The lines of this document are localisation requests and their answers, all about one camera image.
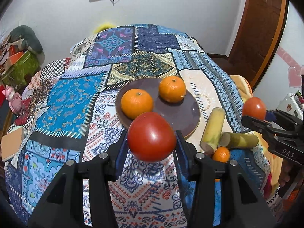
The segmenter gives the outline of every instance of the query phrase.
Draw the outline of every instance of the orange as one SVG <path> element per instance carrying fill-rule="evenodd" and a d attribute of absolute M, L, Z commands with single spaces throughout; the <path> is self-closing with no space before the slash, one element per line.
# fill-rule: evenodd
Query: orange
<path fill-rule="evenodd" d="M 130 119 L 153 110 L 153 99 L 145 90 L 131 89 L 127 91 L 120 101 L 121 110 Z"/>
<path fill-rule="evenodd" d="M 169 103 L 177 103 L 186 95 L 186 85 L 183 79 L 177 76 L 164 78 L 158 87 L 159 95 Z"/>
<path fill-rule="evenodd" d="M 216 149 L 215 153 L 212 156 L 212 159 L 215 161 L 227 163 L 230 158 L 230 152 L 226 147 L 220 146 Z"/>

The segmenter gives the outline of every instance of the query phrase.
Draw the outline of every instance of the black bracket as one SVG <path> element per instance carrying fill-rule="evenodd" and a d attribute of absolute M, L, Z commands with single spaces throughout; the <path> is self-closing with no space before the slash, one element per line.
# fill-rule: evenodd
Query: black bracket
<path fill-rule="evenodd" d="M 287 199 L 302 178 L 300 169 L 304 167 L 304 126 L 302 120 L 284 111 L 270 111 L 275 116 L 275 123 L 282 129 L 273 128 L 271 123 L 243 116 L 242 124 L 260 134 L 268 143 L 268 151 L 293 164 L 289 172 L 290 180 L 280 187 L 278 194 Z"/>
<path fill-rule="evenodd" d="M 175 148 L 178 164 L 188 181 L 196 181 L 187 228 L 212 227 L 215 206 L 215 179 L 221 179 L 221 224 L 216 227 L 271 228 L 276 222 L 258 188 L 237 161 L 213 161 L 185 142 L 180 131 Z"/>

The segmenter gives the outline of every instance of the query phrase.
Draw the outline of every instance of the wooden door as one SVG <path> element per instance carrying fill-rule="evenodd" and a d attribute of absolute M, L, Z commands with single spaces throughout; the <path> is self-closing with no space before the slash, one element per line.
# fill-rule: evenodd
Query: wooden door
<path fill-rule="evenodd" d="M 265 70 L 278 41 L 285 4 L 285 0 L 246 0 L 228 61 L 252 87 Z"/>

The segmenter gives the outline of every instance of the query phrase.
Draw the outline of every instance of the tomato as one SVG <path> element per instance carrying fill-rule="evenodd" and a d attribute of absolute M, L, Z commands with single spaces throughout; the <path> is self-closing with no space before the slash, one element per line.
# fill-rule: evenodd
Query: tomato
<path fill-rule="evenodd" d="M 156 112 L 136 117 L 129 127 L 127 141 L 132 154 L 148 163 L 164 160 L 176 146 L 173 129 Z"/>
<path fill-rule="evenodd" d="M 266 116 L 266 106 L 258 97 L 252 97 L 244 103 L 242 115 L 264 120 Z"/>

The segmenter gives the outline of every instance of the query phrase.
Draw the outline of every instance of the banana piece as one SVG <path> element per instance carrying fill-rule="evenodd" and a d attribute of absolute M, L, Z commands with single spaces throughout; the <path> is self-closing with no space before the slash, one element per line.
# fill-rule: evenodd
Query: banana piece
<path fill-rule="evenodd" d="M 215 107 L 209 115 L 200 146 L 207 155 L 211 155 L 217 149 L 225 120 L 225 110 Z"/>
<path fill-rule="evenodd" d="M 259 138 L 254 134 L 239 134 L 239 133 L 228 133 L 222 134 L 219 142 L 220 146 L 227 148 L 254 148 L 259 143 Z"/>

